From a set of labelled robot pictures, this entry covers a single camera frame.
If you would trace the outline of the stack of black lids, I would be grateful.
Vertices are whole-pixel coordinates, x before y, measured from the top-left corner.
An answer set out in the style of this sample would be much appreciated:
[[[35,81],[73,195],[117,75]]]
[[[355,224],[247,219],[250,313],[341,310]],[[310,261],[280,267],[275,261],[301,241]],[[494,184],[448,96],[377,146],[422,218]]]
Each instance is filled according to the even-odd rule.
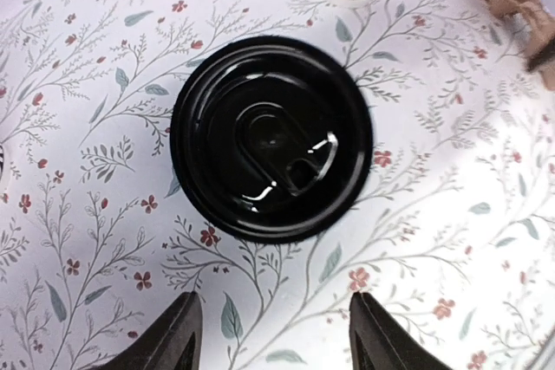
[[[190,203],[254,243],[297,243],[331,227],[359,197],[373,128],[346,69],[284,36],[232,42],[181,89],[170,126],[173,171]]]

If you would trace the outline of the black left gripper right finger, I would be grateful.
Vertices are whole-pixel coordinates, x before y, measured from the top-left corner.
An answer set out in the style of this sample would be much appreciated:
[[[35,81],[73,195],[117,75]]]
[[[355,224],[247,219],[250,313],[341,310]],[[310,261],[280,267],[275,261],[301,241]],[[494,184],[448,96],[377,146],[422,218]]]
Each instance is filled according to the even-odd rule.
[[[356,292],[351,297],[349,341],[355,370],[449,370],[370,293]]]

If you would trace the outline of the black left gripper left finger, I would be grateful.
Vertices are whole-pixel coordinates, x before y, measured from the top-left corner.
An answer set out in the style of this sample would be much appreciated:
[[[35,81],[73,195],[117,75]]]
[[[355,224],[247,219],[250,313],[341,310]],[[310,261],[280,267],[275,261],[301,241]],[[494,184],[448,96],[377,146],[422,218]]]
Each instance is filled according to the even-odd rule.
[[[202,318],[199,295],[180,294],[144,334],[101,370],[199,369]]]

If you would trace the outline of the black paper coffee cup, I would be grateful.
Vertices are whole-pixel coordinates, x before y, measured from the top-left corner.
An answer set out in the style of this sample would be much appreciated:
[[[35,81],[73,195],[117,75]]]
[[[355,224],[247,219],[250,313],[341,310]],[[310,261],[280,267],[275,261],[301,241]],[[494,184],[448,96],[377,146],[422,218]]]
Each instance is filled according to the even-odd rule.
[[[4,193],[9,182],[9,158],[8,153],[3,145],[0,145],[0,192]]]

